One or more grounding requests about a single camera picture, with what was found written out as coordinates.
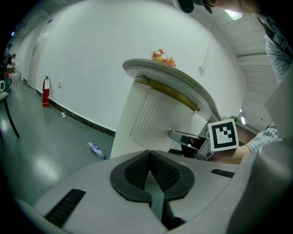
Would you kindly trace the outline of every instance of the black and white square marker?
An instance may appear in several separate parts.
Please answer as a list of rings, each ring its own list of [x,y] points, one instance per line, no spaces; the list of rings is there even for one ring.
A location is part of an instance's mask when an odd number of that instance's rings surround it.
[[[212,152],[239,147],[234,119],[209,123],[208,128]]]

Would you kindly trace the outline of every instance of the tape roll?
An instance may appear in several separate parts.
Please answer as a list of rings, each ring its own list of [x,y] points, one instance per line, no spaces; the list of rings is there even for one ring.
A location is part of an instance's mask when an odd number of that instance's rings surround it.
[[[5,89],[5,82],[4,80],[0,80],[0,92],[3,92]]]

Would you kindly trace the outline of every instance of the green floor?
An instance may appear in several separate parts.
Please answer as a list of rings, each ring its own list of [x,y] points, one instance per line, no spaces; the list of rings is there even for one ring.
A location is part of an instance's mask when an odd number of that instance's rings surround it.
[[[0,160],[14,196],[33,205],[46,191],[86,165],[101,161],[92,141],[110,155],[113,137],[100,133],[50,106],[23,81],[12,83],[7,99],[17,138],[0,104]]]

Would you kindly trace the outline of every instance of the red fire extinguisher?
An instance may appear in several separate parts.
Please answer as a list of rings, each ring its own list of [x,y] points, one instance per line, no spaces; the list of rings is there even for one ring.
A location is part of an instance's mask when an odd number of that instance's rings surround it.
[[[43,107],[49,106],[50,78],[46,76],[43,82]]]

